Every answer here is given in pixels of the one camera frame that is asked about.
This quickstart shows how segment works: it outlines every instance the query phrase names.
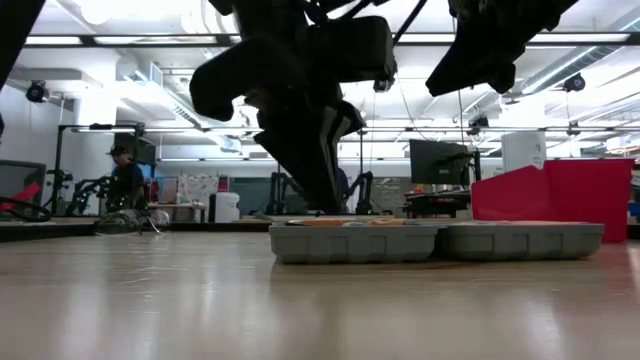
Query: monitor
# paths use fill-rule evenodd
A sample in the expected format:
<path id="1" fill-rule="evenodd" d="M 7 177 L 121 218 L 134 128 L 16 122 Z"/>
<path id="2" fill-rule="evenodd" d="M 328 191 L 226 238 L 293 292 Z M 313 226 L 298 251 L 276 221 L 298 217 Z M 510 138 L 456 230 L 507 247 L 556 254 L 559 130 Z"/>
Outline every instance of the monitor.
<path id="1" fill-rule="evenodd" d="M 427 140 L 409 140 L 411 182 L 431 185 L 469 185 L 467 147 Z"/>
<path id="2" fill-rule="evenodd" d="M 0 196 L 12 198 L 33 183 L 43 189 L 46 170 L 45 164 L 0 160 Z M 30 202 L 40 206 L 42 190 Z"/>

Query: ceiling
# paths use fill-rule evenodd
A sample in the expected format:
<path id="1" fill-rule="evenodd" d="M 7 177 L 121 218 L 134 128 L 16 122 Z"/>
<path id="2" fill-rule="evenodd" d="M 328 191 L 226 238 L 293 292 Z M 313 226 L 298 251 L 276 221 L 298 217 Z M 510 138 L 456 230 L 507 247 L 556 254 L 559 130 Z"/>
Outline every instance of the ceiling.
<path id="1" fill-rule="evenodd" d="M 393 31 L 397 30 L 415 6 L 415 0 L 389 1 L 380 7 L 365 9 L 364 15 L 384 16 Z M 331 16 L 338 16 L 348 9 L 338 9 Z M 627 0 L 581 0 L 562 18 L 554 31 L 618 31 L 621 23 L 640 18 L 640 7 Z M 448 15 L 447 2 L 432 0 L 427 3 L 409 32 L 451 32 L 452 19 Z M 44 10 L 33 34 L 185 34 L 185 33 L 236 33 L 231 17 L 221 17 L 206 0 L 51 0 Z M 225 49 L 199 48 L 137 48 L 137 49 L 25 49 L 17 65 L 23 68 L 75 68 L 102 81 L 114 82 L 116 64 L 123 57 L 136 60 L 141 68 L 153 63 L 164 73 L 164 85 L 185 106 L 189 106 L 188 84 L 193 70 Z M 376 94 L 371 83 L 344 84 L 345 99 L 361 110 L 369 126 L 378 127 L 456 127 L 477 114 L 485 114 L 492 127 L 546 127 L 567 126 L 569 121 L 580 121 L 588 126 L 639 126 L 640 125 L 640 69 L 637 59 L 640 48 L 625 47 L 613 54 L 592 61 L 580 72 L 587 87 L 579 93 L 555 91 L 554 86 L 531 96 L 517 97 L 516 101 L 498 96 L 486 85 L 438 98 L 429 95 L 424 82 L 436 64 L 446 53 L 444 46 L 405 46 L 395 50 L 398 61 L 398 80 L 384 94 Z M 576 47 L 528 47 L 516 62 L 517 80 L 523 83 L 566 65 L 566 59 L 584 52 Z M 123 98 L 118 110 L 118 120 L 134 120 L 147 123 L 148 127 L 188 127 L 183 118 L 176 118 L 173 102 L 155 93 L 131 91 L 135 84 L 116 86 Z M 206 120 L 217 126 L 257 127 L 255 112 L 244 109 L 246 116 L 236 116 L 229 123 Z M 608 138 L 625 132 L 595 133 L 569 142 L 565 133 L 549 133 L 548 146 L 558 148 L 562 144 L 591 148 Z M 412 138 L 430 138 L 443 141 L 473 141 L 487 151 L 498 150 L 499 134 L 486 133 L 470 137 L 460 132 L 370 132 L 365 141 L 375 142 L 376 148 L 391 149 L 398 155 L 403 144 Z M 210 137 L 198 133 L 150 135 L 150 140 L 163 145 L 212 144 Z M 358 141 L 357 135 L 345 139 Z"/>

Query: air duct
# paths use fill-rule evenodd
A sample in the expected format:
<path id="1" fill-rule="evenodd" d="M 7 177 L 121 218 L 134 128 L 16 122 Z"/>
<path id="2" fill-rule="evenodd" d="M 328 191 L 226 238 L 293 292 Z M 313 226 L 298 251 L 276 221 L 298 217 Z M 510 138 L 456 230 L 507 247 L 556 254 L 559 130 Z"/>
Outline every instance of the air duct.
<path id="1" fill-rule="evenodd" d="M 640 31 L 640 7 L 635 8 L 627 15 L 620 18 L 604 31 Z M 547 66 L 536 75 L 523 81 L 519 86 L 519 93 L 532 95 L 539 93 L 551 86 L 579 73 L 587 67 L 604 59 L 605 57 L 620 50 L 615 46 L 580 46 L 560 58 L 558 61 Z"/>

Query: plastic tray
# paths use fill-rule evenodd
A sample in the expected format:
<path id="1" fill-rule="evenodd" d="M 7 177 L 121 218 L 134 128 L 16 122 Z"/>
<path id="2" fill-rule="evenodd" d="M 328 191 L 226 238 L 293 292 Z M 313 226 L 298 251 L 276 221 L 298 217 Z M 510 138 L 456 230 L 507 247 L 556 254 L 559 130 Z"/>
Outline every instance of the plastic tray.
<path id="1" fill-rule="evenodd" d="M 570 260 L 598 251 L 603 232 L 579 223 L 460 223 L 443 231 L 438 247 L 460 260 Z"/>
<path id="2" fill-rule="evenodd" d="M 271 250 L 284 263 L 396 263 L 433 252 L 440 226 L 285 226 L 269 228 Z"/>

